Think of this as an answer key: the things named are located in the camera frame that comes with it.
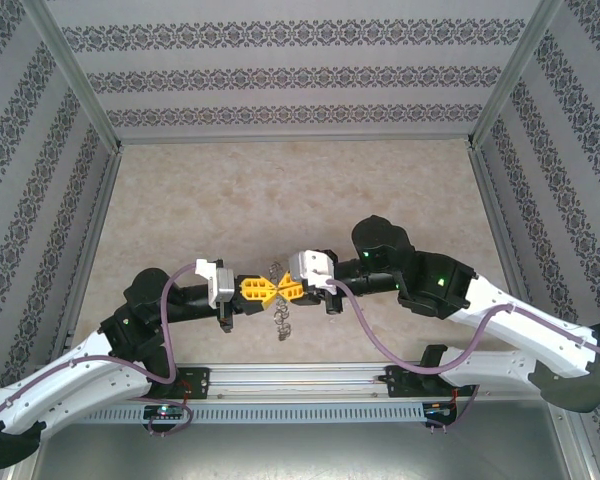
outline yellow object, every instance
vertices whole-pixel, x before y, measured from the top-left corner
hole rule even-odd
[[[282,280],[278,284],[278,295],[284,298],[287,302],[295,300],[296,298],[302,298],[304,295],[304,289],[302,284],[291,280],[291,274],[289,272],[284,274]]]
[[[253,302],[262,302],[266,310],[276,298],[276,287],[264,277],[245,278],[240,283],[240,293]]]
[[[264,277],[245,278],[240,283],[240,293],[249,301],[262,302],[262,307],[267,309],[275,300],[276,295],[280,295],[284,300],[290,302],[296,298],[302,298],[304,289],[301,283],[291,280],[291,274],[287,272],[278,286]]]

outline patterned wallpaper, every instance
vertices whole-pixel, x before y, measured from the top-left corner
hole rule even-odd
[[[110,155],[17,0],[0,0],[0,384],[49,360]]]
[[[561,5],[482,151],[533,303],[599,323],[600,0]]]
[[[123,141],[468,134],[538,0],[55,0]]]

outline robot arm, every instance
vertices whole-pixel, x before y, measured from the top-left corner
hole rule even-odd
[[[352,240],[357,259],[338,262],[329,250],[303,251],[290,258],[290,271],[278,285],[257,275],[234,277],[221,260],[198,260],[196,273],[207,285],[167,288],[168,321],[215,317],[229,333],[235,315],[262,311],[277,295],[298,305],[324,302],[328,314],[337,314],[343,310],[344,293],[333,280],[355,296],[396,291],[400,305],[414,313],[474,328],[494,306],[507,305],[491,318],[486,331],[519,350],[473,352],[439,373],[438,384],[495,382],[539,388],[547,401],[574,411],[590,411],[600,403],[600,355],[584,348],[585,343],[600,347],[600,325],[582,327],[534,309],[448,256],[416,251],[404,229],[380,217],[356,225]],[[124,291],[125,305],[98,331],[35,374],[0,389],[0,468],[26,458],[41,439],[107,404],[145,395],[182,398],[177,374],[167,384],[148,378],[164,380],[170,373],[160,328],[160,300],[168,281],[162,270],[144,270]],[[524,311],[568,330],[578,341]],[[430,355],[431,347],[439,354]],[[428,367],[449,363],[462,353],[445,346],[427,350],[421,365]],[[413,374],[409,381],[422,377]]]

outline metal frame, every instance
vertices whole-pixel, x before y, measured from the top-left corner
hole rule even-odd
[[[540,3],[523,32],[520,42],[509,59],[501,78],[483,109],[475,129],[469,136],[469,158],[474,170],[476,182],[487,218],[496,243],[498,255],[503,266],[509,291],[512,295],[528,300],[522,282],[520,270],[507,235],[502,213],[498,208],[493,186],[486,174],[484,159],[479,150],[480,144],[497,118],[522,70],[531,58],[542,34],[555,15],[560,0],[540,0]],[[23,0],[27,14],[41,33],[49,50],[65,74],[71,88],[76,92],[90,120],[95,125],[109,151],[117,151],[120,140],[114,132],[111,122],[86,75],[81,70],[75,55],[64,39],[51,15],[45,0]],[[361,140],[435,140],[464,138],[465,135],[440,134],[387,134],[387,135],[283,135],[283,136],[232,136],[201,138],[145,138],[128,139],[127,145],[148,143],[200,143],[200,142],[281,142],[281,141],[361,141]],[[58,336],[62,339],[71,332],[86,291],[88,278],[102,232],[109,201],[115,185],[122,150],[109,166],[103,185],[101,198],[96,207],[95,220],[87,237],[87,248],[79,264],[76,286],[69,299],[67,321]],[[54,349],[54,358],[62,353],[64,342],[59,341]],[[265,405],[265,404],[315,404],[332,405],[373,404],[390,405],[404,403],[404,399],[391,399],[386,394],[386,386],[373,382],[370,378],[383,372],[385,364],[285,364],[285,365],[212,365],[215,385],[210,386],[211,397],[202,404],[206,405]],[[537,399],[537,395],[521,397],[519,393],[492,394],[483,388],[477,401]],[[409,402],[421,402],[425,399],[409,399]],[[593,456],[588,437],[580,415],[549,407],[556,435],[560,443],[565,462],[573,479],[600,480],[600,470]],[[39,458],[39,452],[18,465],[1,472],[1,480],[31,479]]]
[[[96,128],[100,138],[109,152],[114,152],[120,146],[120,139],[113,130],[113,125],[100,105],[87,76],[85,75],[71,47],[58,27],[46,0],[22,0],[27,15],[42,36],[44,43],[53,55],[56,63],[64,73],[69,86],[73,89],[84,107],[91,123]]]
[[[82,302],[84,301],[84,296],[87,292],[89,276],[91,275],[93,262],[96,258],[96,251],[98,250],[100,235],[102,234],[104,221],[107,217],[109,202],[111,201],[111,196],[113,195],[113,187],[115,186],[116,178],[118,176],[123,150],[123,147],[120,147],[118,152],[109,161],[109,165],[107,166],[107,171],[105,172],[105,178],[100,190],[99,198],[97,199],[94,216],[91,226],[89,227],[89,233],[85,239],[85,250],[78,263],[75,284],[71,294],[69,295],[69,299],[67,300],[67,308],[65,310],[66,315],[60,324],[56,344],[53,345],[53,350],[51,353],[52,360],[60,357],[64,350],[67,347],[70,347],[71,342],[68,338],[73,336],[73,331],[78,323]]]
[[[147,425],[147,405],[127,403],[95,412],[82,421],[86,425]],[[403,423],[425,422],[421,402],[367,403],[276,403],[190,405],[196,425]],[[181,424],[185,418],[155,419],[153,423]]]
[[[493,185],[486,174],[485,160],[479,144],[469,143],[468,153],[509,291],[512,295],[529,303],[518,262],[513,253],[511,239],[506,233],[504,217],[498,208]],[[549,412],[571,478],[574,480],[600,480],[600,468],[593,456],[589,437],[584,430],[580,415],[553,405],[549,405]]]
[[[562,5],[562,0],[540,0],[531,19],[529,19],[527,28],[522,32],[520,41],[518,41],[513,54],[502,71],[502,75],[500,75],[493,93],[489,96],[487,104],[480,113],[480,117],[470,136],[473,145],[481,145],[489,134],[491,126],[498,117],[513,87],[520,79],[522,71],[533,56],[533,51],[538,46],[538,43],[540,43],[540,39],[547,30],[551,20],[553,20],[560,5]]]
[[[378,133],[378,134],[328,134],[328,135],[232,135],[200,137],[139,137],[125,138],[123,145],[156,145],[186,143],[249,143],[249,142],[361,142],[382,140],[451,140],[466,139],[464,133]]]

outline beige marble floor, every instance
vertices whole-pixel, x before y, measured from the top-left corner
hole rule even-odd
[[[418,249],[446,253],[504,287],[487,218],[461,140],[216,143],[133,146],[124,151],[75,342],[123,303],[140,270],[173,273],[196,258],[223,258],[237,273],[266,274],[296,251],[355,256],[350,233],[370,214],[407,230]],[[182,284],[201,283],[194,275]],[[417,360],[429,343],[465,346],[473,330],[419,317],[395,293],[360,300],[374,332]],[[347,303],[291,306],[293,332],[277,339],[273,310],[172,327],[180,362],[382,361]],[[506,348],[486,339],[483,348]]]

